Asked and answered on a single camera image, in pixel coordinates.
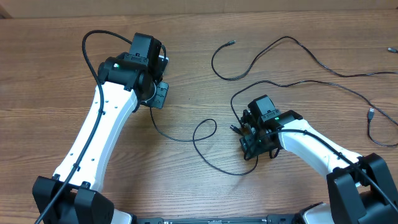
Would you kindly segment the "black cable pulled free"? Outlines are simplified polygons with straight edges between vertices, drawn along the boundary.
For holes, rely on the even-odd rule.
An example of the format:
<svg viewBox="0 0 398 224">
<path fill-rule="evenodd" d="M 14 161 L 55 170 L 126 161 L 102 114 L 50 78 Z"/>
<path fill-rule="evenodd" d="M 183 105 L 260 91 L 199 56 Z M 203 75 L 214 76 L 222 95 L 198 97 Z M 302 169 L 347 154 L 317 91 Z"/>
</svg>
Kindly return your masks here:
<svg viewBox="0 0 398 224">
<path fill-rule="evenodd" d="M 230 107 L 231 107 L 231 110 L 232 110 L 235 118 L 238 120 L 239 124 L 241 124 L 241 119 L 239 118 L 239 116 L 238 116 L 238 114 L 237 114 L 237 112 L 236 112 L 236 110 L 235 110 L 235 108 L 233 106 L 234 98 L 236 96 L 238 96 L 239 94 L 243 93 L 244 91 L 246 91 L 246 90 L 248 90 L 248 89 L 250 89 L 250 88 L 252 88 L 252 87 L 254 87 L 256 85 L 262 84 L 262 83 L 274 85 L 274 86 L 279 87 L 279 88 L 290 88 L 290 87 L 293 87 L 293 86 L 296 86 L 296 85 L 325 85 L 325 86 L 332 86 L 333 88 L 340 88 L 340 89 L 342 89 L 344 91 L 348 91 L 348 92 L 360 97 L 371 108 L 377 110 L 380 114 L 385 116 L 389 121 L 391 121 L 394 125 L 397 126 L 397 121 L 396 120 L 391 118 L 385 111 L 383 111 L 382 109 L 378 108 L 376 105 L 371 103 L 371 101 L 369 99 L 367 99 L 364 95 L 358 93 L 357 91 L 349 89 L 349 88 L 347 88 L 347 87 L 345 87 L 343 85 L 337 84 L 337 83 L 323 82 L 323 81 L 318 81 L 318 80 L 301 80 L 301 81 L 293 82 L 293 83 L 289 83 L 289 84 L 279 84 L 279 83 L 276 83 L 276 82 L 273 82 L 273 81 L 270 81 L 270 80 L 260 80 L 260 81 L 257 81 L 257 82 L 254 82 L 254 83 L 250 84 L 249 86 L 243 88 L 242 90 L 237 91 L 230 99 Z"/>
<path fill-rule="evenodd" d="M 214 74 L 229 82 L 250 75 L 303 75 L 321 73 L 339 78 L 397 75 L 397 62 L 379 48 L 316 48 L 294 37 L 282 36 L 249 58 L 233 52 L 234 40 L 218 47 L 210 59 Z"/>
</svg>

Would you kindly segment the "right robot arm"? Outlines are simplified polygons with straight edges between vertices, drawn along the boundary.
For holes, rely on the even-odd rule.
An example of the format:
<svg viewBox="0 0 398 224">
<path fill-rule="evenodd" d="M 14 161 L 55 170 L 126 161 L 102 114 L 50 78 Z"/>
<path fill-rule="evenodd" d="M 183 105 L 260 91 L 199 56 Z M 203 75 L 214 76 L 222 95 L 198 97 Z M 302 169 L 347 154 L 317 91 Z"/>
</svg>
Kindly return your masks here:
<svg viewBox="0 0 398 224">
<path fill-rule="evenodd" d="M 316 203 L 278 223 L 397 223 L 397 187 L 381 156 L 362 156 L 337 145 L 298 113 L 281 113 L 267 95 L 250 102 L 239 123 L 245 160 L 265 152 L 273 159 L 284 149 L 326 180 L 328 203 Z"/>
</svg>

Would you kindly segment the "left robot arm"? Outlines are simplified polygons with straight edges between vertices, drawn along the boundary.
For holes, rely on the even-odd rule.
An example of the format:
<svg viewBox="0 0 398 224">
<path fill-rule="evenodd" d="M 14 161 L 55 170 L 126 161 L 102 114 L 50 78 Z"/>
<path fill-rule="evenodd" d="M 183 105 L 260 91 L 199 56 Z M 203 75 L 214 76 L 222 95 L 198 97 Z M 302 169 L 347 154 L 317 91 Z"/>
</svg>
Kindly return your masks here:
<svg viewBox="0 0 398 224">
<path fill-rule="evenodd" d="M 130 114 L 140 106 L 161 109 L 166 49 L 151 35 L 136 33 L 130 49 L 109 57 L 92 74 L 95 95 L 73 146 L 51 178 L 39 176 L 32 194 L 37 223 L 137 223 L 101 194 L 109 159 Z"/>
</svg>

